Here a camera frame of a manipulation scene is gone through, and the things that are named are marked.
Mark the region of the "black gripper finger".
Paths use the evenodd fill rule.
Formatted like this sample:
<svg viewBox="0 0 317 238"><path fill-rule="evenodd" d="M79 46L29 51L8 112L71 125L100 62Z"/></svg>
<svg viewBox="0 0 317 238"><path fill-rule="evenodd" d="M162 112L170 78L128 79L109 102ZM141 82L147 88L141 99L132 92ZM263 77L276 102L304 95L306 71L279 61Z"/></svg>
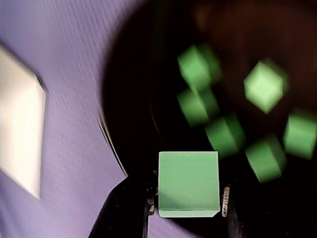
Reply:
<svg viewBox="0 0 317 238"><path fill-rule="evenodd" d="M259 184L247 179L231 179L227 202L228 232L231 238L302 238L301 211L292 207L294 199L278 180Z"/></svg>
<svg viewBox="0 0 317 238"><path fill-rule="evenodd" d="M128 176L107 196L90 238L146 238L155 213L156 176Z"/></svg>

